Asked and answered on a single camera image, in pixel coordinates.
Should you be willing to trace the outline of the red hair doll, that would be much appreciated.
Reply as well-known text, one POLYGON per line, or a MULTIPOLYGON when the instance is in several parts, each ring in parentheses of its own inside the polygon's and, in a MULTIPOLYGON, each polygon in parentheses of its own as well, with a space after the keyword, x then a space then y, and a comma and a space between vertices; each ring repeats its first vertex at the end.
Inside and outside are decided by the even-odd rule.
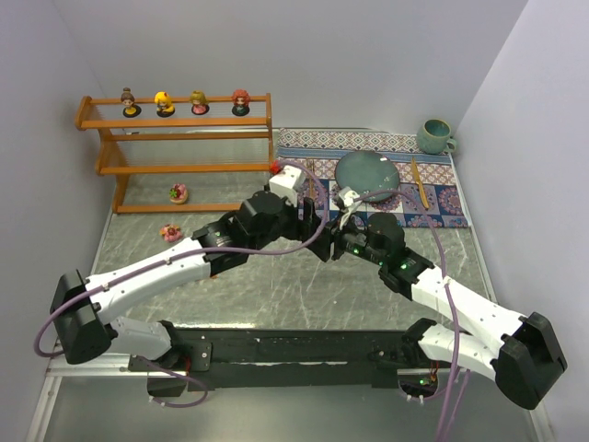
POLYGON ((237 117, 245 117, 249 114, 250 95, 245 89, 236 89, 232 96, 232 114, 237 117))

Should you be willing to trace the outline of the blonde hair pink doll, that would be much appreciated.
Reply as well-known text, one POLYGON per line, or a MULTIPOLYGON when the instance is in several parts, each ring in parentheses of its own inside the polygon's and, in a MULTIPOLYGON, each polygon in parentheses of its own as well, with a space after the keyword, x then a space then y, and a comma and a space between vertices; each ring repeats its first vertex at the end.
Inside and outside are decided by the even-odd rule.
POLYGON ((205 115, 209 110, 209 100, 201 90, 193 90, 190 95, 191 113, 197 116, 205 115))

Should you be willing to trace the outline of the pink bear flower toy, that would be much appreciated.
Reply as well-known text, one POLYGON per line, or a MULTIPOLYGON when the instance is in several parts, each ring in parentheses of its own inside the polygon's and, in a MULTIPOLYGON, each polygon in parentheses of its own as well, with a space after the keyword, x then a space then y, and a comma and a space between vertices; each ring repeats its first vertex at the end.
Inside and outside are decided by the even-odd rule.
POLYGON ((165 242, 173 243, 183 238, 182 230, 177 225, 167 224, 160 228, 159 234, 165 242))

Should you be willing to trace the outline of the yellow hair doll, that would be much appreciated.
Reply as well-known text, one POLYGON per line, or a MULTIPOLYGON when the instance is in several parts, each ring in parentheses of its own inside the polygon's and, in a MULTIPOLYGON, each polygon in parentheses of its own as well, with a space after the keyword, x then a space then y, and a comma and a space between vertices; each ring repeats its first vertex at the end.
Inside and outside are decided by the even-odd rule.
POLYGON ((159 91, 155 94, 156 114, 160 118, 168 118, 175 113, 173 101, 166 91, 159 91))

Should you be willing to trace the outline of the brown bun hair doll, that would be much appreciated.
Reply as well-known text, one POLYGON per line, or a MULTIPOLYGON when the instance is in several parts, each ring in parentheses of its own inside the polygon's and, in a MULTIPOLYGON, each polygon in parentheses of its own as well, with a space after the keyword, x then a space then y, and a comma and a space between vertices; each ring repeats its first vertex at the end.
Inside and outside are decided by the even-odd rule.
POLYGON ((142 108, 135 103, 134 95, 129 87, 125 87, 121 93, 123 105, 122 115, 125 118, 135 118, 142 112, 142 108))

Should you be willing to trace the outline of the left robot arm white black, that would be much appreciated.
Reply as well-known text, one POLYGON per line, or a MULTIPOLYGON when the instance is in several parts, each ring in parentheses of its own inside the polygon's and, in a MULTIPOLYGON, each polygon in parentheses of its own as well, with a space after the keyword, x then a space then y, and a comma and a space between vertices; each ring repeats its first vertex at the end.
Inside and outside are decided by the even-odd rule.
POLYGON ((329 214, 317 214, 314 202, 301 208, 269 191, 259 191, 240 207, 194 231, 173 247, 109 273, 85 278, 79 271, 58 280, 48 322, 57 332, 61 355, 71 365, 89 362, 108 350, 157 360, 178 346, 172 328, 162 322, 124 318, 133 306, 161 292, 201 281, 268 255, 278 238, 300 248, 315 242, 329 214))

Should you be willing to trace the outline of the pink bear strawberry toy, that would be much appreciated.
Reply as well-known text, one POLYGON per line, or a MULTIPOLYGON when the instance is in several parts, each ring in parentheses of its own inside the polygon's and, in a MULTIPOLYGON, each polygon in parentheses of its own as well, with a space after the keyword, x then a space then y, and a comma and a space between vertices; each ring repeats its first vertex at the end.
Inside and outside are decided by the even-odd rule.
POLYGON ((176 183, 170 190, 169 190, 169 200, 173 204, 184 204, 187 202, 189 197, 189 192, 185 184, 176 183))

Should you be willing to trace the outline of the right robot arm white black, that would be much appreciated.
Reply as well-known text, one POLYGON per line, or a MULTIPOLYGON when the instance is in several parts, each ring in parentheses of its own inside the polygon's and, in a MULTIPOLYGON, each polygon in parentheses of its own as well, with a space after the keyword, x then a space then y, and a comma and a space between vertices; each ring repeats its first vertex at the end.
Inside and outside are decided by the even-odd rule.
POLYGON ((428 320, 407 331, 421 355, 450 362, 495 382, 514 404, 534 410, 566 371, 568 364, 551 322, 533 312, 526 316, 503 308, 456 280, 407 247, 394 215, 372 215, 365 228, 353 222, 325 227, 312 209, 303 213, 306 236, 318 232, 310 249, 323 261, 348 252, 376 264, 391 291, 433 309, 462 329, 455 334, 428 320))

